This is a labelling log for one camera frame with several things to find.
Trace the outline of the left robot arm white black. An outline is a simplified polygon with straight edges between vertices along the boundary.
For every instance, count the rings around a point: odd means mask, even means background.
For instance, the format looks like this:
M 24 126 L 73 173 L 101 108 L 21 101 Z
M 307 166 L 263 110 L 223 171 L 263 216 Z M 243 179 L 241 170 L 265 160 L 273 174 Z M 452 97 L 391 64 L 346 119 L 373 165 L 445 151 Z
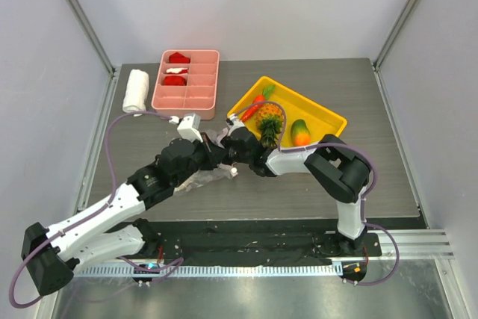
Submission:
M 94 205 L 50 226 L 30 225 L 21 257 L 38 294 L 53 294 L 84 268 L 113 257 L 153 257 L 160 238 L 146 220 L 136 220 L 122 231 L 109 230 L 215 175 L 229 173 L 229 151 L 223 142 L 224 136 L 214 131 L 203 132 L 198 140 L 176 138 L 151 164 L 114 185 L 112 193 Z

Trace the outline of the fake carrot orange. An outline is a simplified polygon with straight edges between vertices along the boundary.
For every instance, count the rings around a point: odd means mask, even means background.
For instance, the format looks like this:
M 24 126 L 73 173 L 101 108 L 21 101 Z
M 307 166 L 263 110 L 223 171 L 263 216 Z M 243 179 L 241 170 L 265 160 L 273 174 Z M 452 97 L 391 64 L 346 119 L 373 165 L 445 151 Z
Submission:
M 263 88 L 262 92 L 257 95 L 254 100 L 253 100 L 253 105 L 251 105 L 248 109 L 244 111 L 241 117 L 241 121 L 245 123 L 247 120 L 249 120 L 257 111 L 258 109 L 263 105 L 263 102 L 268 100 L 270 96 L 272 95 L 273 91 L 275 90 L 275 85 L 270 84 L 267 85 L 266 87 Z

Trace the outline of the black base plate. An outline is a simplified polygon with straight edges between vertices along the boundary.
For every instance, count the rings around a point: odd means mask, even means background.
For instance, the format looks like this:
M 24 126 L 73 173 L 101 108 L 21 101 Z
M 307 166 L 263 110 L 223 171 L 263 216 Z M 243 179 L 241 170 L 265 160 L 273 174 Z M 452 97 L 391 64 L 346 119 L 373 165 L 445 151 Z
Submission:
M 165 259 L 186 265 L 303 265 L 333 257 L 380 257 L 378 235 L 365 232 L 350 244 L 335 220 L 226 220 L 151 223 Z

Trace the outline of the fake mango orange green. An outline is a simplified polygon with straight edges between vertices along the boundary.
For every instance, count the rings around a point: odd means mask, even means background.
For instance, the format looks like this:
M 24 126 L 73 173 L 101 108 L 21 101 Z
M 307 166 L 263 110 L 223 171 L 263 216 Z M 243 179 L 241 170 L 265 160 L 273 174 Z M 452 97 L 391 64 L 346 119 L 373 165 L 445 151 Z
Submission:
M 291 141 L 294 146 L 307 146 L 311 143 L 311 133 L 304 119 L 295 120 L 291 126 Z

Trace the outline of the fake pineapple orange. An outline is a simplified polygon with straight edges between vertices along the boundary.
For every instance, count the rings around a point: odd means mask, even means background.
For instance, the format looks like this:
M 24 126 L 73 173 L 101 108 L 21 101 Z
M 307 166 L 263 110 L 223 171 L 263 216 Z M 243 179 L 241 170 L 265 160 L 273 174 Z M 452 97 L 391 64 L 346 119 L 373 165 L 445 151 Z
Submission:
M 277 146 L 283 122 L 284 115 L 278 105 L 267 103 L 258 109 L 255 123 L 260 133 L 260 142 L 264 147 Z

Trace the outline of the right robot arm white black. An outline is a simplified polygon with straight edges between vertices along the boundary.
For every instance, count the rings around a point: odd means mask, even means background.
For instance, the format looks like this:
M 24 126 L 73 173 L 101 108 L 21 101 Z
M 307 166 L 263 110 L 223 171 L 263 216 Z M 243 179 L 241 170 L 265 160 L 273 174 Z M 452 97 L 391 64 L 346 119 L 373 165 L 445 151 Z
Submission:
M 333 134 L 311 145 L 268 149 L 245 127 L 231 129 L 220 143 L 232 162 L 247 164 L 258 176 L 311 174 L 336 201 L 338 249 L 355 255 L 363 248 L 367 233 L 363 202 L 377 181 L 376 168 L 363 152 Z

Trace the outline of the yellow plastic tray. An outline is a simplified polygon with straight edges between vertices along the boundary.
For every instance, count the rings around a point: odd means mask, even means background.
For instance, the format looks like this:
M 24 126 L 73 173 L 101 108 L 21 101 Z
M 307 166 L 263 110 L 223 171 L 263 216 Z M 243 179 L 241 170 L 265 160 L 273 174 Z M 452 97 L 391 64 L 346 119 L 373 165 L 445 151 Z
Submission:
M 236 114 L 245 107 L 252 104 L 253 100 L 262 90 L 274 84 L 275 88 L 270 96 L 270 101 L 281 105 L 285 110 L 286 126 L 281 140 L 281 147 L 293 147 L 291 137 L 291 126 L 296 120 L 304 120 L 311 134 L 311 142 L 318 142 L 326 134 L 333 134 L 339 137 L 345 127 L 347 120 L 339 114 L 317 104 L 289 87 L 269 78 L 262 76 L 242 96 L 242 98 L 229 110 L 227 116 Z

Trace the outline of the white red fake food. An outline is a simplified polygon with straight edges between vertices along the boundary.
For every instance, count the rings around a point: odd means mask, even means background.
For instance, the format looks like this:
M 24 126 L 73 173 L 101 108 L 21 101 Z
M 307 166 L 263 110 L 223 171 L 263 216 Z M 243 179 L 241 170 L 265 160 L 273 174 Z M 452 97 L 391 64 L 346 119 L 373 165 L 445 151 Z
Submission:
M 185 74 L 188 73 L 188 68 L 187 67 L 173 67 L 173 68 L 168 68 L 165 70 L 166 74 L 174 74 L 174 75 L 179 75 L 179 74 Z

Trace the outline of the clear zip top bag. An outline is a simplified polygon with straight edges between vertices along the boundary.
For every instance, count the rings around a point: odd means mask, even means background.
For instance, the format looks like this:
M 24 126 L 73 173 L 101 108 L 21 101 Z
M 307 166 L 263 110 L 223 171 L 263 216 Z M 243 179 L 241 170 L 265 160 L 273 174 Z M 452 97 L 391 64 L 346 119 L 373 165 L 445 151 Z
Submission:
M 228 134 L 228 129 L 224 128 L 221 131 L 206 130 L 203 137 L 207 137 L 209 143 L 223 147 L 220 141 Z M 200 188 L 209 182 L 220 180 L 222 178 L 233 179 L 238 174 L 238 169 L 233 165 L 219 164 L 213 170 L 199 170 L 190 176 L 184 183 L 179 185 L 174 190 L 175 196 L 181 196 L 195 188 Z

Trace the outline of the red fake food top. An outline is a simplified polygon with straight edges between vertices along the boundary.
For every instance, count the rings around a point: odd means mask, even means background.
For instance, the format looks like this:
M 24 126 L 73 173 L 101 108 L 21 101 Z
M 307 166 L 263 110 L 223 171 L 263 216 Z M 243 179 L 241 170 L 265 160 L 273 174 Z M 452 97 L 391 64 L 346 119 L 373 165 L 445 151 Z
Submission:
M 190 58 L 188 56 L 183 55 L 180 52 L 173 52 L 169 56 L 169 63 L 170 64 L 189 64 Z

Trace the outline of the red fake food lower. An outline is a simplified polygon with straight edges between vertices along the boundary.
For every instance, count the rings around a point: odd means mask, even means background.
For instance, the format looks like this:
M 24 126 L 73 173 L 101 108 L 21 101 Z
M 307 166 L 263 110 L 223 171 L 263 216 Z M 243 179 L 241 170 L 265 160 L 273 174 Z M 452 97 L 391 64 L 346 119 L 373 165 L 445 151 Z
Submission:
M 187 79 L 180 75 L 166 75 L 163 80 L 164 86 L 186 86 Z

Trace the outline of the rolled white towel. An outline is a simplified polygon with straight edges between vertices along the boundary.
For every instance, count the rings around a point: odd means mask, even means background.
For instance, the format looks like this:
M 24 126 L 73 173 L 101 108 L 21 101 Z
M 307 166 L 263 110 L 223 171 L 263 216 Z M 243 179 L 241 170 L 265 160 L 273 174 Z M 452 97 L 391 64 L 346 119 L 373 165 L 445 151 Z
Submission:
M 146 99 L 149 93 L 149 74 L 139 69 L 129 73 L 122 111 L 132 113 L 146 110 Z

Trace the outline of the pink divided organizer tray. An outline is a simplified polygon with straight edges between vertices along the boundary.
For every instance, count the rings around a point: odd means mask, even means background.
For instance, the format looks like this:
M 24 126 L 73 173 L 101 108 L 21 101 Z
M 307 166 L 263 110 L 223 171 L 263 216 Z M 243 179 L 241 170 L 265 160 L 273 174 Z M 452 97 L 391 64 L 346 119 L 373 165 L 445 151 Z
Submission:
M 183 117 L 215 115 L 220 53 L 213 49 L 170 49 L 161 57 L 151 107 Z

